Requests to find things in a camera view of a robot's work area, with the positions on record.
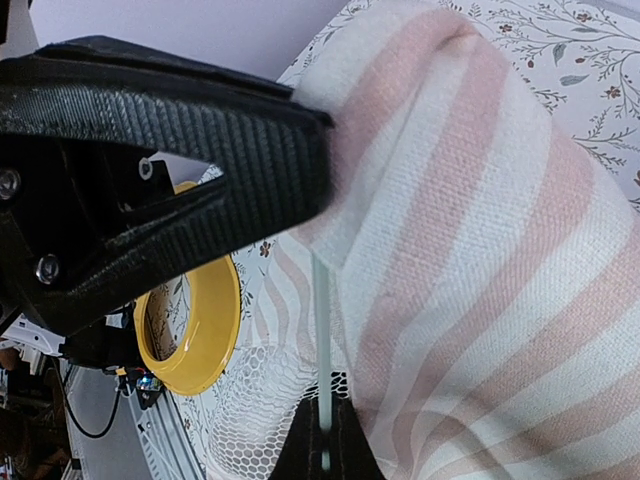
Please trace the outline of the yellow double bowl holder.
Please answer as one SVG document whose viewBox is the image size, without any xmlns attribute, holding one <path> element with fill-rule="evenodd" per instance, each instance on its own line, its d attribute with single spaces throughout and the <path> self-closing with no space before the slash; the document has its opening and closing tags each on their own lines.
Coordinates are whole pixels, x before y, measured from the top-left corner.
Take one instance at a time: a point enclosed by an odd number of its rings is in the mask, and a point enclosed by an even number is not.
<svg viewBox="0 0 640 480">
<path fill-rule="evenodd" d="M 229 255 L 186 273 L 191 286 L 189 319 L 181 343 L 168 358 L 152 353 L 145 320 L 149 295 L 136 300 L 134 325 L 141 358 L 166 388 L 195 396 L 210 388 L 231 360 L 241 324 L 241 288 Z"/>
</svg>

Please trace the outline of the pink striped pet tent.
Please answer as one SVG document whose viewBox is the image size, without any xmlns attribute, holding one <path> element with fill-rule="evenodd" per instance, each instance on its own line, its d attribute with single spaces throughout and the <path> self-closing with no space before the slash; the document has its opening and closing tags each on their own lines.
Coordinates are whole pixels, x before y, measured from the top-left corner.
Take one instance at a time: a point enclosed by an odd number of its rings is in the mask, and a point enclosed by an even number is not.
<svg viewBox="0 0 640 480">
<path fill-rule="evenodd" d="M 639 217 L 461 15 L 378 1 L 306 70 L 331 207 L 280 236 L 214 386 L 213 479 L 264 478 L 332 355 L 389 479 L 639 475 Z"/>
</svg>

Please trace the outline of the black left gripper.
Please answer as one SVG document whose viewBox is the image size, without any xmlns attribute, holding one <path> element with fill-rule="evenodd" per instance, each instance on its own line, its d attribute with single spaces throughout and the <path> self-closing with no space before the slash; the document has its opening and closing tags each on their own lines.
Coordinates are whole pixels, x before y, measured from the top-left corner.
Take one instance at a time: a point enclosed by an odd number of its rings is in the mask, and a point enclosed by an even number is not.
<svg viewBox="0 0 640 480">
<path fill-rule="evenodd" d="M 108 37 L 3 61 L 2 315 L 71 335 L 317 216 L 330 124 L 287 86 Z M 169 196 L 149 150 L 221 176 Z"/>
</svg>

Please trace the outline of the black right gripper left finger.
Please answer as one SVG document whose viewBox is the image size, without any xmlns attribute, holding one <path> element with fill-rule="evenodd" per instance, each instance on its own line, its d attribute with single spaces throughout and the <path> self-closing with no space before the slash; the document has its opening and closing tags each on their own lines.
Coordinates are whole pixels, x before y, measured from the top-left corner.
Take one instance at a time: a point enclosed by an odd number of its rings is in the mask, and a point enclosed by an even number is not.
<svg viewBox="0 0 640 480">
<path fill-rule="evenodd" d="M 294 415 L 270 480 L 321 479 L 321 432 L 316 399 L 303 399 Z"/>
</svg>

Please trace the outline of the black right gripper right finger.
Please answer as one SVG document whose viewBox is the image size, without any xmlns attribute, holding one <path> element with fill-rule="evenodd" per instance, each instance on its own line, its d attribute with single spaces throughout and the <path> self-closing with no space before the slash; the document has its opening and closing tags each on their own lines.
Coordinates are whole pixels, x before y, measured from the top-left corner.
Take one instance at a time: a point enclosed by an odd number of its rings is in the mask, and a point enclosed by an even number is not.
<svg viewBox="0 0 640 480">
<path fill-rule="evenodd" d="M 348 398 L 332 398 L 330 479 L 384 480 L 358 415 Z"/>
</svg>

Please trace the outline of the white tent pole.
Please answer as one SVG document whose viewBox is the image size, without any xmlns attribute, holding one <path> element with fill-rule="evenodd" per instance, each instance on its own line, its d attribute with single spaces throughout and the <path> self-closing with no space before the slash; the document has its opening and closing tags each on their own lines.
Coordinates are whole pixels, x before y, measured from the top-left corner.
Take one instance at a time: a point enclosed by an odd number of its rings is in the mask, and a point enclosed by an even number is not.
<svg viewBox="0 0 640 480">
<path fill-rule="evenodd" d="M 332 429 L 329 271 L 316 256 L 312 257 L 312 275 L 318 368 L 318 424 L 322 445 L 320 462 L 323 475 L 328 478 L 331 470 Z"/>
</svg>

